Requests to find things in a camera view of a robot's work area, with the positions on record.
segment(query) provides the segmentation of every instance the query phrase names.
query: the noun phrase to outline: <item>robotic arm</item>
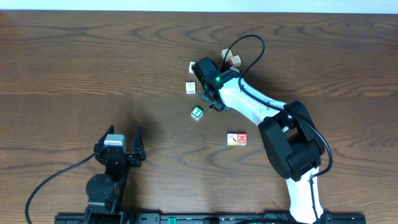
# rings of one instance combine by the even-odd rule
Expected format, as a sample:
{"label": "robotic arm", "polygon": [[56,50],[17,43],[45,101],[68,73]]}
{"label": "robotic arm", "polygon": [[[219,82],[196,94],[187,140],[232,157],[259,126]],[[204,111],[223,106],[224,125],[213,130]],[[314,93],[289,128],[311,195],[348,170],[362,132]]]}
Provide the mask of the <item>robotic arm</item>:
{"label": "robotic arm", "polygon": [[[255,100],[241,90],[239,73],[232,69],[218,70],[205,57],[192,66],[203,93],[201,98],[218,111],[236,109],[259,127],[268,159],[280,176],[286,179],[290,195],[290,213],[296,221],[313,223],[317,219],[311,200],[310,176],[319,170],[320,156],[325,152],[321,140],[306,126],[292,117]],[[273,100],[249,86],[243,79],[241,86],[252,96],[282,110],[312,120],[307,109],[298,101],[287,105]],[[297,128],[297,133],[286,139],[284,132]],[[313,179],[315,209],[318,218],[323,214],[319,203],[317,178]]]}

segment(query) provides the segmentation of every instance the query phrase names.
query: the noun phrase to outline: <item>wire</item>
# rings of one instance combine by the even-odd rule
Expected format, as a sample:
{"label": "wire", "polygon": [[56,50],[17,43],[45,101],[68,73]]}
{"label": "wire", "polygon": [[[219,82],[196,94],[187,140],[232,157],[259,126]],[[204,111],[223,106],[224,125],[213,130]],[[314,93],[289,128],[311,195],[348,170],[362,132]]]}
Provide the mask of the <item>wire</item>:
{"label": "wire", "polygon": [[96,153],[92,153],[91,156],[87,157],[86,159],[83,159],[82,161],[76,163],[75,165],[72,165],[66,169],[61,170],[60,172],[57,172],[56,174],[51,175],[49,178],[47,178],[45,181],[43,181],[39,186],[36,187],[36,189],[32,192],[32,194],[30,195],[29,199],[26,202],[26,206],[25,206],[25,217],[26,217],[26,221],[28,222],[28,224],[32,224],[32,220],[30,220],[29,217],[29,206],[30,203],[33,199],[33,197],[35,196],[35,194],[50,180],[52,180],[54,177],[59,176],[60,174],[63,174],[64,172],[70,171],[73,168],[76,168],[80,165],[82,165],[83,163],[89,161],[92,157],[94,157],[96,155]]}
{"label": "wire", "polygon": [[296,222],[296,221],[278,220],[278,219],[271,219],[271,218],[252,218],[249,220],[243,220],[243,221],[237,222],[235,224],[251,224],[251,223],[306,224],[306,223],[300,223],[300,222]]}
{"label": "wire", "polygon": [[262,55],[264,54],[264,51],[265,51],[265,48],[266,48],[266,43],[264,42],[264,39],[263,39],[263,38],[261,38],[261,37],[258,36],[258,35],[249,34],[249,35],[245,35],[245,36],[239,38],[238,40],[236,40],[235,42],[233,42],[233,43],[231,44],[231,46],[229,46],[229,48],[228,48],[228,50],[227,50],[227,52],[226,52],[226,54],[225,54],[225,56],[224,56],[223,65],[224,65],[224,63],[225,63],[226,56],[227,56],[228,52],[231,50],[231,48],[232,48],[237,42],[239,42],[240,40],[245,39],[245,38],[248,38],[248,37],[255,37],[255,38],[258,38],[258,39],[261,41],[261,43],[262,43],[262,51],[261,51],[260,55],[258,56],[258,58],[255,59],[255,61],[253,61],[253,63],[250,64],[250,65],[248,66],[248,68],[246,68],[246,69],[242,72],[242,74],[239,76],[239,79],[238,79],[239,89],[240,89],[241,91],[243,91],[245,94],[247,94],[248,96],[250,96],[251,98],[257,100],[257,101],[260,102],[260,103],[262,103],[263,105],[266,105],[267,107],[272,108],[272,109],[274,109],[274,110],[280,111],[281,113],[285,113],[287,116],[291,116],[292,118],[296,119],[297,121],[301,122],[302,124],[308,126],[308,127],[319,137],[319,139],[321,139],[321,141],[322,141],[323,145],[325,146],[326,151],[327,151],[327,153],[328,153],[328,156],[329,156],[329,164],[328,164],[328,166],[326,167],[326,169],[323,170],[323,171],[321,171],[321,172],[319,172],[319,173],[312,174],[312,175],[310,176],[309,180],[308,180],[308,181],[310,182],[312,208],[313,208],[313,212],[314,212],[314,214],[315,214],[316,223],[318,223],[318,213],[317,213],[317,210],[316,210],[316,208],[315,208],[315,196],[314,196],[314,193],[313,193],[313,178],[314,178],[314,177],[321,176],[321,175],[323,175],[323,174],[326,174],[326,173],[331,169],[331,166],[332,166],[332,164],[333,164],[333,156],[332,156],[332,153],[331,153],[330,146],[329,146],[329,144],[327,143],[326,139],[321,135],[321,133],[319,133],[319,131],[317,131],[317,130],[315,129],[315,127],[314,127],[312,124],[310,124],[310,122],[307,121],[307,119],[303,118],[303,117],[300,116],[299,114],[295,114],[295,113],[289,112],[289,111],[284,110],[284,109],[282,109],[282,108],[273,106],[273,105],[271,105],[269,102],[264,102],[264,101],[262,101],[262,100],[259,99],[258,97],[254,96],[254,95],[252,95],[250,92],[248,92],[248,91],[242,86],[241,80],[242,80],[243,76],[246,74],[246,72],[247,72],[255,63],[258,62],[258,60],[260,60],[260,58],[261,58]]}

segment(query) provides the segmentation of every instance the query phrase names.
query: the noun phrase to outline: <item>wooden surface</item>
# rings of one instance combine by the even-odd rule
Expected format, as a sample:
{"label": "wooden surface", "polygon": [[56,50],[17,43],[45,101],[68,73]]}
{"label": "wooden surface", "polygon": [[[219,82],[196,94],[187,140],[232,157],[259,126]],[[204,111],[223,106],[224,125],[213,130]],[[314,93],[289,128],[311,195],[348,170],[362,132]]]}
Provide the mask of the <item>wooden surface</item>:
{"label": "wooden surface", "polygon": [[[138,124],[148,160],[131,171],[127,207],[184,212],[288,210],[285,180],[257,127],[237,111],[190,117],[201,87],[190,61],[259,34],[267,50],[246,80],[303,102],[333,150],[319,180],[323,208],[398,220],[398,16],[160,12],[0,12],[0,223],[25,223],[41,181],[92,153],[110,124],[131,143]],[[258,40],[234,49],[245,68]],[[185,94],[185,82],[197,94]],[[245,147],[226,145],[245,131]],[[322,157],[322,169],[327,164]],[[33,199],[34,223],[82,212],[92,159]]]}

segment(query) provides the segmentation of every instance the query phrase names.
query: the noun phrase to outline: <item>green component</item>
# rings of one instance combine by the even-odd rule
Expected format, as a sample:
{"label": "green component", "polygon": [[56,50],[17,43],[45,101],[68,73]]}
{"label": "green component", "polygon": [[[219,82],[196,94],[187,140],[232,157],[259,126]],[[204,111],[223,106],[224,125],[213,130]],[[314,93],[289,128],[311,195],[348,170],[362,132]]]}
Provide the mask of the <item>green component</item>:
{"label": "green component", "polygon": [[177,218],[172,218],[172,217],[170,217],[170,218],[167,220],[167,224],[177,224]]}
{"label": "green component", "polygon": [[[254,217],[251,217],[251,218],[249,218],[249,219],[253,219]],[[252,223],[252,224],[257,224],[257,223]]]}
{"label": "green component", "polygon": [[194,115],[196,118],[199,118],[203,114],[203,111],[199,107],[195,107],[191,114]]}

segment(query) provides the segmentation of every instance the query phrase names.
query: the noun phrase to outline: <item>green cube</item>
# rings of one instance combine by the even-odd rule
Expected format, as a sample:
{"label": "green cube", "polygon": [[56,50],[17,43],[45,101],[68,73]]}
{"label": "green cube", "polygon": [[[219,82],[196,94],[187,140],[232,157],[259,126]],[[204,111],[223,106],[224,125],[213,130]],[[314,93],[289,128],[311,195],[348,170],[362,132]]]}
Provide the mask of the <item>green cube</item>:
{"label": "green cube", "polygon": [[200,109],[199,107],[195,107],[193,111],[191,112],[191,117],[197,121],[203,116],[203,110]]}

